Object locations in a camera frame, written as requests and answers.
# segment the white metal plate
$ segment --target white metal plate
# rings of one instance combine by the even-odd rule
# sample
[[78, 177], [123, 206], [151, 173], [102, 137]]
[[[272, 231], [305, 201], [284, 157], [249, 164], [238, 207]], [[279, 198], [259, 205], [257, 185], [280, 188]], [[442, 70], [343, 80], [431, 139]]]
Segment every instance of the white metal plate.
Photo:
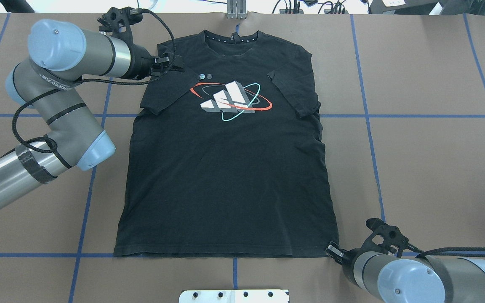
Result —
[[289, 303], [289, 290], [183, 291], [179, 303]]

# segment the electrical cable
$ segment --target electrical cable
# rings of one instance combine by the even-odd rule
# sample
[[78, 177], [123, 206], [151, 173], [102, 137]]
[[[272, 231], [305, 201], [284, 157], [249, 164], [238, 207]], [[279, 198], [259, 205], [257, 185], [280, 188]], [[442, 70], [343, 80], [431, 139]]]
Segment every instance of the electrical cable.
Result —
[[[14, 115], [12, 116], [12, 124], [11, 124], [11, 128], [12, 128], [12, 134], [14, 134], [14, 137], [16, 138], [16, 140], [18, 140], [18, 142], [20, 142], [23, 146], [31, 149], [31, 150], [34, 150], [35, 152], [39, 152], [39, 153], [43, 153], [43, 154], [49, 154], [49, 153], [53, 153], [57, 150], [57, 143], [55, 142], [55, 140], [53, 140], [52, 138], [48, 138], [48, 137], [37, 137], [37, 138], [33, 138], [33, 139], [30, 139], [30, 140], [24, 140], [18, 133], [18, 130], [16, 128], [16, 124], [18, 122], [18, 117], [20, 115], [20, 113], [27, 108], [27, 106], [29, 105], [32, 105], [33, 103], [37, 102], [38, 100], [40, 100], [41, 98], [44, 98], [46, 96], [49, 96], [51, 94], [54, 94], [56, 92], [59, 92], [59, 90], [57, 88], [54, 88], [53, 90], [49, 90], [48, 92], [45, 92], [44, 94], [42, 95], [39, 95], [39, 96], [36, 96], [35, 98], [33, 98], [31, 101], [23, 104], [15, 113]], [[38, 148], [38, 147], [35, 147], [33, 145], [31, 145], [30, 143], [31, 142], [46, 142], [46, 144], [48, 145], [52, 145], [52, 147], [50, 149], [42, 149], [42, 148]], [[12, 153], [12, 150], [9, 151], [8, 153], [6, 153], [4, 156], [8, 155], [9, 153]]]
[[[140, 10], [140, 12], [146, 12], [146, 13], [148, 13], [150, 15], [153, 15], [153, 17], [155, 17], [164, 26], [164, 28], [168, 31], [168, 33], [170, 35], [170, 38], [171, 38], [171, 44], [173, 46], [173, 57], [175, 58], [177, 56], [177, 46], [175, 45], [175, 37], [173, 36], [173, 33], [171, 32], [171, 29], [154, 12], [148, 10], [147, 8], [139, 8], [139, 10]], [[112, 80], [88, 78], [88, 79], [82, 79], [82, 80], [75, 81], [75, 83], [76, 84], [82, 84], [82, 83], [85, 83], [85, 82], [101, 82], [101, 83], [118, 84], [118, 85], [144, 85], [144, 84], [149, 84], [149, 83], [152, 83], [152, 82], [155, 82], [155, 81], [160, 80], [160, 78], [162, 78], [166, 74], [168, 74], [168, 72], [170, 71], [170, 69], [172, 67], [173, 67], [173, 61], [171, 61], [169, 63], [169, 65], [166, 67], [165, 71], [163, 71], [158, 77], [156, 77], [154, 79], [150, 79], [148, 81], [143, 81], [143, 82], [121, 82], [121, 81], [112, 81]], [[41, 94], [39, 96], [36, 96], [31, 101], [29, 101], [29, 102], [23, 104], [21, 107], [19, 107], [19, 109], [17, 109], [17, 111], [14, 113], [14, 115], [12, 117], [12, 124], [11, 124], [12, 134], [14, 134], [14, 137], [16, 138], [16, 140], [18, 140], [18, 142], [20, 142], [23, 146], [25, 146], [25, 147], [27, 147], [27, 148], [29, 148], [31, 150], [34, 150], [35, 152], [38, 152], [38, 153], [43, 153], [43, 154], [54, 153], [57, 150], [57, 143], [52, 138], [48, 138], [48, 137], [37, 137], [37, 138], [29, 139], [29, 140], [26, 141], [26, 140], [24, 140], [19, 135], [18, 130], [17, 130], [17, 127], [16, 127], [16, 124], [18, 122], [18, 118], [19, 118], [20, 113], [24, 109], [26, 109], [27, 106], [32, 105], [33, 103], [37, 102], [41, 98], [44, 98], [44, 97], [49, 96], [51, 94], [54, 94], [56, 92], [59, 92], [59, 90], [55, 88], [53, 90], [49, 90], [48, 92], [46, 92], [44, 94]], [[50, 146], [50, 149], [37, 148], [37, 147], [35, 147], [35, 146], [33, 146], [33, 145], [30, 144], [32, 142], [46, 142], [46, 144], [48, 144], [48, 146]]]
[[203, 2], [211, 2], [211, 3], [218, 3], [218, 4], [227, 4], [227, 2], [213, 1], [213, 0], [198, 0], [198, 1], [203, 1]]
[[407, 248], [410, 250], [410, 251], [413, 251], [415, 253], [424, 253], [424, 251], [422, 249], [419, 249], [418, 247], [414, 246], [413, 244], [411, 243], [408, 243], [408, 246]]
[[281, 0], [278, 0], [277, 3], [274, 5], [274, 8], [273, 8], [273, 12], [272, 13], [274, 13], [274, 11], [276, 10], [276, 7], [278, 6], [278, 3], [280, 3], [280, 1]]
[[458, 257], [480, 257], [485, 258], [485, 254], [481, 253], [461, 253], [462, 251], [481, 251], [485, 252], [485, 247], [443, 247], [441, 249], [428, 250], [419, 253], [416, 259], [425, 257], [426, 255], [455, 255]]
[[318, 14], [321, 12], [321, 9], [323, 8], [323, 6], [325, 6], [325, 4], [330, 4], [330, 10], [333, 10], [334, 3], [332, 1], [325, 1], [321, 4], [321, 7], [317, 11]]
[[[277, 3], [274, 5], [273, 12], [276, 10], [278, 4], [280, 3], [281, 0], [278, 0]], [[287, 12], [287, 1], [283, 0], [285, 2], [285, 11]]]

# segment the shirt sleeve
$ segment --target shirt sleeve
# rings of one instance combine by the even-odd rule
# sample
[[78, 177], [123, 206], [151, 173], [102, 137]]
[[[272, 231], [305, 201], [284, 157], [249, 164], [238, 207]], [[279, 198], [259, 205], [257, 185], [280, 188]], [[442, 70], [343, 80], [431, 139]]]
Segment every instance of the shirt sleeve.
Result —
[[[165, 52], [172, 52], [172, 50], [164, 44], [158, 44], [158, 55], [161, 56]], [[188, 92], [198, 81], [198, 74], [186, 65], [184, 72], [168, 72], [158, 81], [147, 84], [140, 107], [159, 115], [161, 111]]]
[[320, 105], [311, 58], [312, 54], [300, 46], [288, 63], [267, 74], [300, 117], [312, 115]]

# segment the black t-shirt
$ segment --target black t-shirt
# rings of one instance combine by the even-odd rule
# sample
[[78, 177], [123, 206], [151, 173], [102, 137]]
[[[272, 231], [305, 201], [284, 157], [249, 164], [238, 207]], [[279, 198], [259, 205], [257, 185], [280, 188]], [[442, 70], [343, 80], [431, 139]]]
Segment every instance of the black t-shirt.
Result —
[[149, 84], [133, 124], [114, 255], [325, 256], [338, 232], [311, 54], [260, 31], [176, 43], [185, 72]]

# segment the white three-bar logo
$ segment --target white three-bar logo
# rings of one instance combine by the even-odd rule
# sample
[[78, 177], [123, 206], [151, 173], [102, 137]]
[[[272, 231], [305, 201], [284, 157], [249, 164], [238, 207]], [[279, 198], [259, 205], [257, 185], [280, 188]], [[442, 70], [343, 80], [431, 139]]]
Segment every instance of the white three-bar logo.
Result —
[[213, 94], [214, 99], [201, 103], [201, 107], [206, 112], [227, 112], [227, 113], [254, 113], [246, 91], [237, 81], [225, 85], [226, 89]]

